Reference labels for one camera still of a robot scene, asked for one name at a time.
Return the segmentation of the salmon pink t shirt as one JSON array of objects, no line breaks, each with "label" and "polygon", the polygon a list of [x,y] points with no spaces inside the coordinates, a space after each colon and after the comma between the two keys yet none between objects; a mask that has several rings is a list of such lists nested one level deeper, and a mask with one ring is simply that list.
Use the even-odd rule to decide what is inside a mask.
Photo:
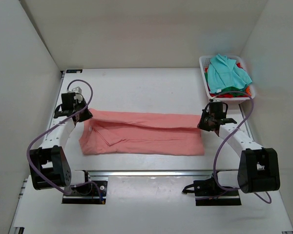
[{"label": "salmon pink t shirt", "polygon": [[90,110],[79,139],[84,155],[160,154],[202,156],[200,115]]}]

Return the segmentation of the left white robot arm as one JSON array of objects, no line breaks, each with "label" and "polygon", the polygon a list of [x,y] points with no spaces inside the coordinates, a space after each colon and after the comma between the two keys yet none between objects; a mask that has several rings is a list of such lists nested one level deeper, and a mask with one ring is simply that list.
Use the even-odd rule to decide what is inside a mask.
[{"label": "left white robot arm", "polygon": [[61,99],[54,111],[52,130],[44,135],[37,149],[29,150],[31,178],[36,190],[71,185],[73,175],[64,148],[76,124],[93,117],[81,88],[61,94]]}]

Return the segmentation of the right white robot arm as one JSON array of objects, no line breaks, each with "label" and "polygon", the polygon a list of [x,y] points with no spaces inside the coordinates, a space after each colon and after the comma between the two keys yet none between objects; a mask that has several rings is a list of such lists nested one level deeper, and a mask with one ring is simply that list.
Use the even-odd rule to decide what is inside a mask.
[{"label": "right white robot arm", "polygon": [[202,110],[197,127],[200,130],[215,132],[222,138],[216,151],[228,144],[239,156],[236,171],[219,171],[213,163],[211,177],[196,180],[182,190],[183,194],[195,194],[201,199],[213,199],[227,192],[241,190],[245,194],[277,191],[280,188],[278,156],[273,148],[265,148],[244,133],[240,124],[227,117],[228,105],[223,102],[209,102]]}]

